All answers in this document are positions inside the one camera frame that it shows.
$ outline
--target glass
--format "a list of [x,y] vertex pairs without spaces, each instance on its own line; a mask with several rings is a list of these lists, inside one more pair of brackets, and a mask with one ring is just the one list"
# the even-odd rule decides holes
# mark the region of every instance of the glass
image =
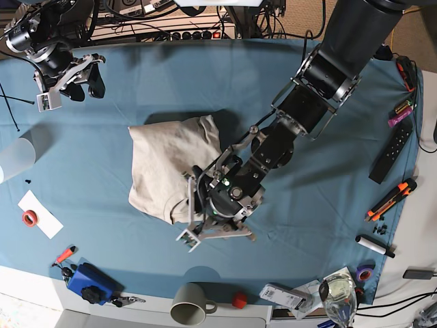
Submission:
[[319,293],[328,317],[341,328],[351,327],[357,308],[352,278],[342,273],[331,275],[322,282]]

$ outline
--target black knob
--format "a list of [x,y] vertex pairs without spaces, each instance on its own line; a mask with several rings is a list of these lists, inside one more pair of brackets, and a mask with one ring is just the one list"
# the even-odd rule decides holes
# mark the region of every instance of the black knob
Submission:
[[84,287],[81,290],[82,298],[91,304],[97,304],[102,301],[103,291],[96,286]]
[[196,31],[193,33],[193,40],[200,40],[202,39],[202,33],[200,33],[199,31]]
[[62,271],[62,275],[64,277],[67,278],[71,278],[73,276],[73,271],[71,271],[69,268],[67,268],[66,266],[64,268],[61,269]]
[[191,33],[190,32],[182,33],[182,39],[183,40],[190,40],[191,39]]
[[203,33],[203,37],[204,40],[209,40],[210,38],[212,38],[212,33],[209,31],[204,31]]
[[180,40],[180,33],[179,32],[175,32],[171,36],[172,36],[172,40]]

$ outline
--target red tape roll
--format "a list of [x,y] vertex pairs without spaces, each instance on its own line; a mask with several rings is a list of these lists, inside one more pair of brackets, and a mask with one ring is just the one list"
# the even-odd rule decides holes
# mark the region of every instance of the red tape roll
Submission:
[[32,228],[38,224],[38,217],[32,210],[27,210],[23,213],[23,222],[26,226]]

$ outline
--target translucent cup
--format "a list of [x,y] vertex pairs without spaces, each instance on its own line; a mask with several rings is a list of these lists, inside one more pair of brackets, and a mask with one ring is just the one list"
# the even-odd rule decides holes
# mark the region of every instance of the translucent cup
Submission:
[[25,138],[18,138],[0,152],[0,183],[30,168],[35,160],[32,143]]

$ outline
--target purple tape roll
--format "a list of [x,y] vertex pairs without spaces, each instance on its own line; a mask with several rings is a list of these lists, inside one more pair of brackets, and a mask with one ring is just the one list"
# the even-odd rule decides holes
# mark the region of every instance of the purple tape roll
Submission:
[[365,282],[373,275],[372,265],[362,265],[356,268],[356,280],[359,282]]

